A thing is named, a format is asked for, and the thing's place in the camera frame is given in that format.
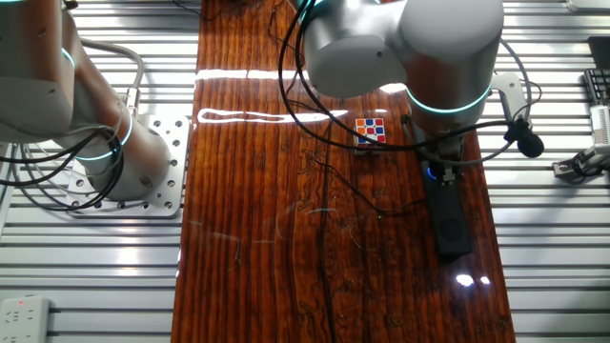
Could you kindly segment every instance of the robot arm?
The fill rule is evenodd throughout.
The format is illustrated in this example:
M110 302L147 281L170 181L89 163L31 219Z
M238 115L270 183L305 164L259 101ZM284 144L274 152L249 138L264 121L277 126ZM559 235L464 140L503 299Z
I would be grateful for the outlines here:
M0 37L0 141L53 139L68 149L94 128L114 128L125 167L109 198L141 199L161 184L167 144L130 114L130 101L95 67L62 0L0 1ZM111 155L106 140L94 139L76 156L97 190L109 183Z
M326 0L305 31L308 73L340 98L403 83L416 124L443 135L482 114L502 26L499 0Z

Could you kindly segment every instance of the rubik's cube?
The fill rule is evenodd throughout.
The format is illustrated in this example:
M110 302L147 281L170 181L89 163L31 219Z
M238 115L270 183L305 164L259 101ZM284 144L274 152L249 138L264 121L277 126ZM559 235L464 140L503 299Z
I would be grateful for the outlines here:
M381 118L366 118L356 120L356 132L367 136L368 138L374 139L377 142L385 143L385 127L383 126L383 119ZM365 141L362 138L354 136L354 145L363 148L374 148L376 145ZM366 151L356 151L356 154L365 154Z

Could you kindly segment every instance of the power outlet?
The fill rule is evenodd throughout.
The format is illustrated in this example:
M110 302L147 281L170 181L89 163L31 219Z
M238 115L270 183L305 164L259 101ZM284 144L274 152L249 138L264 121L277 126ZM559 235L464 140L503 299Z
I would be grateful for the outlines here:
M0 303L0 343L45 343L49 299L32 295Z

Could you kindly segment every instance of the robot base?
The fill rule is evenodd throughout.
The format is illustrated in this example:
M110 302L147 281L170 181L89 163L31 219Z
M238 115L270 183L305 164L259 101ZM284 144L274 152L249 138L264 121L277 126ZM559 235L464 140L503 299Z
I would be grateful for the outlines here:
M424 141L423 131L416 125L413 125L413 129L416 141ZM430 173L430 162L419 153L417 158L438 255L457 258L470 253L473 249L472 242L459 196L457 180L442 182L440 178L434 178Z
M170 168L163 182L141 200L116 202L104 199L95 208L80 212L70 212L76 218L174 218L180 210L182 186L184 185L187 149L189 147L191 122L188 118L163 118L150 116L149 127L157 132L170 150ZM72 169L69 190L74 192L95 192L87 177L85 168L78 162ZM88 196L68 193L67 204L83 204Z

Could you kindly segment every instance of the dark wood surface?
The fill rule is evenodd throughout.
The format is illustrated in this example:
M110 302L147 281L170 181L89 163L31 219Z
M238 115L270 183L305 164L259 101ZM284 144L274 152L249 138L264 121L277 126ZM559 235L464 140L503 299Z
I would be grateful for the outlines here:
M289 120L274 79L274 5L202 22L172 342L515 342L482 167L461 182L474 250L439 261L412 152L316 155L376 206L406 206L398 215L314 162L319 144ZM206 1L203 13L223 6ZM283 35L293 11L276 14ZM407 143L405 91L323 100L350 125L384 118L389 142ZM320 134L329 125L297 112ZM338 127L331 138L352 141ZM479 155L472 134L466 158Z

